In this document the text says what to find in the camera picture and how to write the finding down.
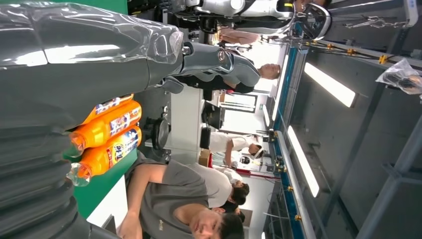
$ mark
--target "ceiling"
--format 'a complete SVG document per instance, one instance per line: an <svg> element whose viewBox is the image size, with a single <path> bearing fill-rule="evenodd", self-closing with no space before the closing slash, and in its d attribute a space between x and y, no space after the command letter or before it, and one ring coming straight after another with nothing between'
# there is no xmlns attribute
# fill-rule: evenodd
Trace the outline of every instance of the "ceiling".
<svg viewBox="0 0 422 239"><path fill-rule="evenodd" d="M378 16L395 14L402 12L393 9L366 13ZM347 29L342 24L335 23L325 40L354 39L368 48L386 49L396 30L371 27ZM410 31L403 45L405 51L422 49L422 41L417 36L421 30L420 21ZM350 224L360 230L388 177L381 164L397 161L422 115L422 105L417 96L379 87L375 80L384 71L381 68L356 59L312 52L308 54L307 62L358 94L354 107L347 108L304 73L291 118L291 125L298 134L314 174L326 191L312 199L319 215L326 206L329 190L336 183L344 182L340 191L343 205L335 203L325 228L328 238L352 239L357 232L352 232ZM413 167L422 168L422 153ZM422 186L400 186L372 238L420 238L421 201ZM310 211L310 202L306 202ZM345 219L345 211L350 216L349 221ZM310 215L316 226L315 214L310 212Z"/></svg>

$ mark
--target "green table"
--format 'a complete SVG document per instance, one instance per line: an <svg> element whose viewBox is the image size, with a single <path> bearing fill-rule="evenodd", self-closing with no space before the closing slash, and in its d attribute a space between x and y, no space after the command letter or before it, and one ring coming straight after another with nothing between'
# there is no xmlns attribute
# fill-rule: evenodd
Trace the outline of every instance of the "green table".
<svg viewBox="0 0 422 239"><path fill-rule="evenodd" d="M73 195L78 202L78 211L85 219L89 217L135 160L136 150L128 154L107 173L93 177L88 186L75 187Z"/></svg>
<svg viewBox="0 0 422 239"><path fill-rule="evenodd" d="M52 0L54 2L74 2L96 6L107 10L127 14L127 0Z"/></svg>

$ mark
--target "plastic bottle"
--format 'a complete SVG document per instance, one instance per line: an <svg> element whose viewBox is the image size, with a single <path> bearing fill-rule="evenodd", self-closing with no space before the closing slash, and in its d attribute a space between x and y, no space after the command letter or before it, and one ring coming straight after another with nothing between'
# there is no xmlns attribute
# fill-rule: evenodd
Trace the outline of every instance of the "plastic bottle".
<svg viewBox="0 0 422 239"><path fill-rule="evenodd" d="M91 113L88 115L88 117L85 119L85 121L81 125L88 124L93 119L96 119L104 115L105 113L116 109L119 106L129 103L132 99L133 99L133 94L130 94L126 96L116 97L112 100L96 105L95 108L91 111Z"/></svg>
<svg viewBox="0 0 422 239"><path fill-rule="evenodd" d="M126 128L135 125L142 116L141 105L136 101L118 107L85 125L79 126L70 134L70 138L77 155L91 147L105 144L110 138Z"/></svg>
<svg viewBox="0 0 422 239"><path fill-rule="evenodd" d="M132 150L136 149L141 140L141 129L132 126L110 139L105 145L85 150L82 160L79 163L72 163L72 169L67 177L72 180L75 186L86 186L92 177L106 173Z"/></svg>

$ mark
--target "fluorescent light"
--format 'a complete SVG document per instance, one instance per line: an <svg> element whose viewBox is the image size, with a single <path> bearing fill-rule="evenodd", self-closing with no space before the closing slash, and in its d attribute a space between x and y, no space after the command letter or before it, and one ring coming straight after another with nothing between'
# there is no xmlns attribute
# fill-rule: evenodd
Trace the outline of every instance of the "fluorescent light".
<svg viewBox="0 0 422 239"><path fill-rule="evenodd" d="M268 115L268 110L267 110L266 105L262 106L262 111L264 112L265 125L270 126L270 117Z"/></svg>
<svg viewBox="0 0 422 239"><path fill-rule="evenodd" d="M319 185L317 179L315 178L315 175L312 172L311 166L309 166L305 153L303 152L299 140L296 137L296 134L291 126L289 126L289 129L287 130L287 134L289 135L290 141L292 142L293 149L295 150L296 156L298 157L299 164L301 165L301 168L303 170L309 188L312 192L312 195L313 197L316 197L319 192Z"/></svg>
<svg viewBox="0 0 422 239"><path fill-rule="evenodd" d="M305 64L305 73L341 101L345 106L352 106L356 93L354 93L351 89L345 87L343 84L308 62Z"/></svg>
<svg viewBox="0 0 422 239"><path fill-rule="evenodd" d="M271 117L273 119L273 121L276 120L276 115L277 115L277 111L278 111L278 104L280 103L281 89L283 88L284 75L286 74L287 62L288 61L289 61L289 55L286 55L284 57L283 69L281 70L281 75L280 75L280 83L279 83L278 89L277 89L276 103L274 104L273 115Z"/></svg>

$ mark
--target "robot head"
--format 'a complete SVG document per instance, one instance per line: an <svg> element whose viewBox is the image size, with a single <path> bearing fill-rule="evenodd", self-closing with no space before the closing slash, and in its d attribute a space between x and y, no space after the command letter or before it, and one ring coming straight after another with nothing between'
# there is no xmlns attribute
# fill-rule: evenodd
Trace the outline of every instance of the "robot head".
<svg viewBox="0 0 422 239"><path fill-rule="evenodd" d="M249 164L250 163L250 158L249 157L246 157L246 156L243 156L243 157L240 158L240 162L243 163L243 164Z"/></svg>

